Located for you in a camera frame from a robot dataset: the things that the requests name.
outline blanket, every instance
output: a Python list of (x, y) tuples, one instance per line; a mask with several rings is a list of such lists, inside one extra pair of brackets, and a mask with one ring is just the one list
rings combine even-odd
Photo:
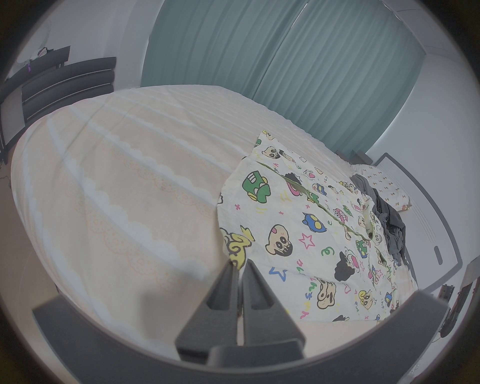
[(375, 202), (372, 211), (384, 229), (388, 252), (398, 265), (402, 265), (402, 260), (405, 260), (405, 223), (400, 214), (380, 197), (378, 191), (372, 188), (362, 175), (356, 174), (350, 179), (362, 193), (369, 195)]
[(382, 320), (398, 306), (374, 201), (264, 131), (217, 204), (224, 253), (252, 259), (296, 321)]

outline pillow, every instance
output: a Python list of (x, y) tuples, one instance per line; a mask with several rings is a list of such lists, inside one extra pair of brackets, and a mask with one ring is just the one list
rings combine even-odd
[(378, 191), (378, 195), (397, 211), (405, 211), (411, 207), (410, 198), (406, 192), (379, 168), (365, 164), (355, 164), (352, 167), (356, 173), (365, 177), (370, 186)]

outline bed sheet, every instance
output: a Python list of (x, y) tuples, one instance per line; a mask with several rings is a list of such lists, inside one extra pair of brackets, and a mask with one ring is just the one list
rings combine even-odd
[(339, 180), (351, 166), (266, 107), (216, 86), (136, 88), (82, 100), (33, 124), (12, 193), (59, 289), (151, 352), (173, 342), (221, 270), (221, 188), (268, 130)]

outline pink star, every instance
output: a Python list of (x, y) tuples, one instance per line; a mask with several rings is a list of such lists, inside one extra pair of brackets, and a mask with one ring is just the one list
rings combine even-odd
[(303, 245), (305, 246), (305, 249), (308, 249), (308, 247), (314, 247), (315, 246), (315, 244), (312, 241), (312, 235), (307, 236), (304, 233), (302, 233), (301, 235), (302, 235), (302, 238), (299, 239), (299, 241), (301, 243), (303, 243)]

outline curtain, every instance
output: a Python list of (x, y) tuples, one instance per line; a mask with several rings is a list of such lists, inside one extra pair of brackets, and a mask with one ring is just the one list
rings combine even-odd
[(252, 98), (305, 0), (165, 0), (141, 86), (208, 84)]
[(424, 56), (379, 0), (310, 0), (253, 99), (351, 156), (392, 122)]

